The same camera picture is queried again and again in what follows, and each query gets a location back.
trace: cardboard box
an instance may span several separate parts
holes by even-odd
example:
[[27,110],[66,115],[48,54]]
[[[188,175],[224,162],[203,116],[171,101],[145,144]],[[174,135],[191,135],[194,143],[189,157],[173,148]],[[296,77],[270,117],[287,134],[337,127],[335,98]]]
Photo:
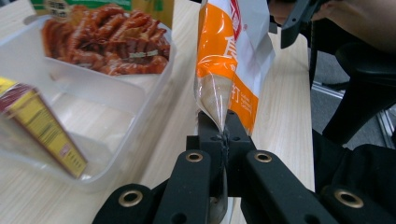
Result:
[[[9,137],[20,138],[27,144],[21,144],[18,150],[47,163],[52,163],[49,161],[51,156],[67,173],[75,178],[81,176],[87,160],[36,88],[0,77],[0,113],[2,147],[7,147],[5,144]],[[39,144],[48,155],[32,147],[29,139],[26,139],[29,137],[35,140],[31,141],[33,144]]]

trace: plastic bag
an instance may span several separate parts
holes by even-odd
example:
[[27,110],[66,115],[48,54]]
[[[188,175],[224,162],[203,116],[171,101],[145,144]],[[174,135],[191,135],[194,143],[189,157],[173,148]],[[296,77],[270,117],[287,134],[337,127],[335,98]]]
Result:
[[203,1],[199,21],[195,99],[224,131],[228,109],[251,134],[265,76],[274,59],[263,0]]

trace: table surface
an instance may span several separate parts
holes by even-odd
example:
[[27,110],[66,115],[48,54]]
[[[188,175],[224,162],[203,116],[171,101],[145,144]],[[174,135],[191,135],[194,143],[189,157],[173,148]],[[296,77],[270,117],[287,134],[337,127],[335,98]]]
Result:
[[[197,106],[193,98],[199,5],[176,0],[173,39],[177,55],[161,97],[148,115],[139,141],[133,143],[140,163],[124,160],[105,189],[87,193],[0,158],[0,223],[91,223],[110,193],[125,184],[154,188],[169,177],[187,135],[194,134]],[[34,15],[27,0],[0,8],[0,39],[20,30]],[[280,49],[280,35],[270,34],[276,57],[264,82],[252,139],[258,149],[274,152],[308,189],[314,189],[311,107],[306,39],[299,36]],[[150,124],[155,123],[155,130]],[[150,155],[144,151],[152,148]],[[232,223],[243,223],[235,200]]]

